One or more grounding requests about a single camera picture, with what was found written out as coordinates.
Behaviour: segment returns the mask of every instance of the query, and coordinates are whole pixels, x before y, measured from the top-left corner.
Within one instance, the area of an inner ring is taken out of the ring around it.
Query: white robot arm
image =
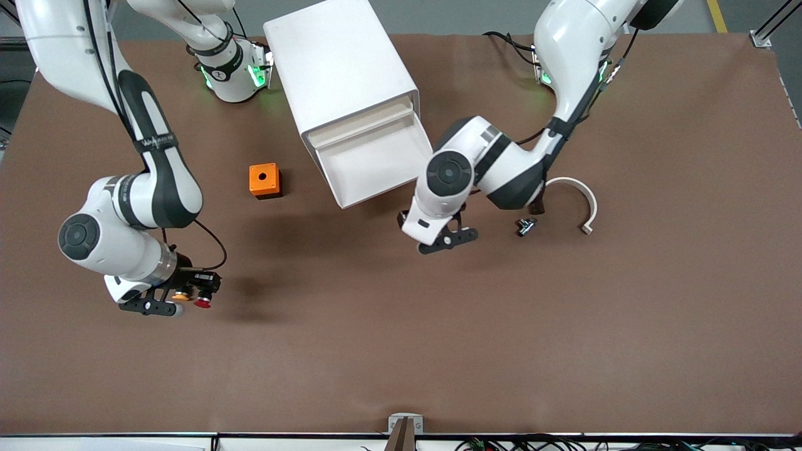
[[[131,8],[163,23],[186,41],[207,85],[226,102],[244,102],[267,86],[273,54],[260,43],[234,37],[218,14],[236,0],[128,0]]]
[[[220,278],[192,268],[145,230],[188,226],[203,197],[152,89],[120,54],[106,6],[105,0],[17,3],[43,77],[71,97],[119,114],[145,165],[142,173],[97,180],[81,210],[63,223],[59,248],[72,262],[105,274],[121,309],[174,316],[181,308],[164,301],[170,289],[198,289],[208,303]],[[161,300],[153,296],[156,288]]]
[[[601,80],[602,65],[625,22],[644,29],[673,13],[682,0],[556,0],[537,21],[534,47],[557,108],[532,150],[524,150],[487,120],[457,121],[435,146],[418,177],[402,231],[429,254],[478,237],[474,229],[447,224],[475,185],[499,209],[522,209],[543,192],[546,173],[587,111]]]

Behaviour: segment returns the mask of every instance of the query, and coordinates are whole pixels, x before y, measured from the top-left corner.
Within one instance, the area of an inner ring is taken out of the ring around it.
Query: gray floor
[[[309,6],[319,0],[239,0],[237,11],[249,35],[261,35],[267,20]],[[371,0],[376,14],[389,33],[430,35],[478,35],[488,30],[531,33],[548,0]],[[730,31],[749,31],[758,27],[783,0],[719,0]],[[233,14],[224,17],[236,23]],[[121,2],[114,17],[120,39],[178,39],[165,26],[134,12]],[[661,24],[658,33],[709,33],[715,27],[706,0],[686,0],[673,17]],[[19,36],[22,31],[0,14],[0,36]],[[772,41],[780,61],[780,70],[795,104],[802,105],[802,13],[791,17]],[[0,80],[33,76],[29,55],[0,52]],[[0,126],[13,131],[18,111],[25,98],[24,83],[0,84]]]
[[[318,3],[320,0],[238,0],[237,12],[249,35],[261,35],[264,22]],[[371,0],[387,33],[480,35],[503,30],[532,33],[549,0]],[[236,24],[233,14],[225,18]],[[160,23],[120,5],[114,19],[122,39],[178,39]],[[686,0],[677,14],[656,30],[663,33],[715,31],[705,0]]]
[[[719,0],[727,29],[739,33],[757,30],[784,3],[784,0]],[[788,18],[771,39],[780,74],[798,115],[802,112],[802,10]]]

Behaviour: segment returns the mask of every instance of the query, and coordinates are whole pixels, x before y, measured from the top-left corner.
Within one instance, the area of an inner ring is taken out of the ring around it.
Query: brown table surface
[[[432,140],[471,115],[520,139],[551,115],[497,39],[393,41]],[[398,411],[430,432],[800,429],[802,133],[747,36],[638,40],[550,173],[593,188],[592,235],[568,186],[523,239],[522,212],[474,196],[480,239],[425,257],[395,223],[412,185],[340,210],[280,90],[225,104],[183,44],[122,47],[229,249],[223,286],[210,311],[145,318],[59,253],[90,184],[141,163],[112,114],[37,77],[0,167],[3,433],[372,432]],[[288,194],[257,201],[248,166],[267,161]],[[197,227],[169,237],[220,258]]]

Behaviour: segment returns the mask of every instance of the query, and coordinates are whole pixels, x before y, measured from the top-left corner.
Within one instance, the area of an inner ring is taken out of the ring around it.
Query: orange block
[[[257,199],[273,199],[284,195],[282,173],[275,163],[251,166],[248,178],[250,192]]]

